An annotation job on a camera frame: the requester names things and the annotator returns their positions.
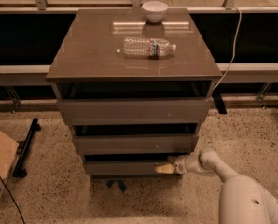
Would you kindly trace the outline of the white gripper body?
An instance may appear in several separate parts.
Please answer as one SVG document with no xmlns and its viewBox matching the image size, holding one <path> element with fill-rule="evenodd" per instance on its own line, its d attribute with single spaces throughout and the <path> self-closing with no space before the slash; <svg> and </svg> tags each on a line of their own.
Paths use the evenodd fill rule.
<svg viewBox="0 0 278 224">
<path fill-rule="evenodd" d="M 186 156 L 177 156 L 174 158 L 173 167 L 178 174 L 184 174 L 188 171 L 186 165 L 186 159 L 187 159 Z"/>
</svg>

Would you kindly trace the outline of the yellow taped gripper finger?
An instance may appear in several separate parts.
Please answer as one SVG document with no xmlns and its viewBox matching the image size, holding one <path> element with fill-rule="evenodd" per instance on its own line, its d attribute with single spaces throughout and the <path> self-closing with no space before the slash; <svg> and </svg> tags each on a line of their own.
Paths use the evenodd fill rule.
<svg viewBox="0 0 278 224">
<path fill-rule="evenodd" d="M 170 164 L 160 164 L 155 166 L 155 171 L 159 174 L 172 174 L 175 168 Z"/>
</svg>

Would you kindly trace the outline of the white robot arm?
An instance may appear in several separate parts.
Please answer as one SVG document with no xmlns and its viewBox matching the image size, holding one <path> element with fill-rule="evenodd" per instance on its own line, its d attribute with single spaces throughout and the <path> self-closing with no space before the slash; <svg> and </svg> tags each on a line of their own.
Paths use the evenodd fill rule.
<svg viewBox="0 0 278 224">
<path fill-rule="evenodd" d="M 253 178 L 241 175 L 218 154 L 203 149 L 198 155 L 170 156 L 156 164 L 160 174 L 216 174 L 223 182 L 219 195 L 219 224 L 278 224 L 278 199 Z"/>
</svg>

